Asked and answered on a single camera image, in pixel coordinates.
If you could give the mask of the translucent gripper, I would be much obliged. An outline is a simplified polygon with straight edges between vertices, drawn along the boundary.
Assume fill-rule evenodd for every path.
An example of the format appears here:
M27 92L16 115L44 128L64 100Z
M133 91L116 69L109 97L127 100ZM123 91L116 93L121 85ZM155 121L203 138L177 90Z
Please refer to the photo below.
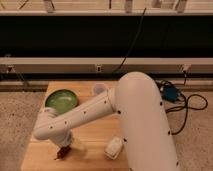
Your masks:
M57 140L57 146L60 148L67 147L70 146L72 142L73 142L73 135L71 132L68 132L63 138Z

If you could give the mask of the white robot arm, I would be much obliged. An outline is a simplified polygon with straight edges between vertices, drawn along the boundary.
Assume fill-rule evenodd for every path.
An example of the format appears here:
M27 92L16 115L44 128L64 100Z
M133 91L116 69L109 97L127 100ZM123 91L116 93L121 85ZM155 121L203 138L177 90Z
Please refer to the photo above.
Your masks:
M160 91L142 72L125 74L115 87L62 115L44 109L34 137L68 146L71 129L110 114L119 118L129 171L181 171Z

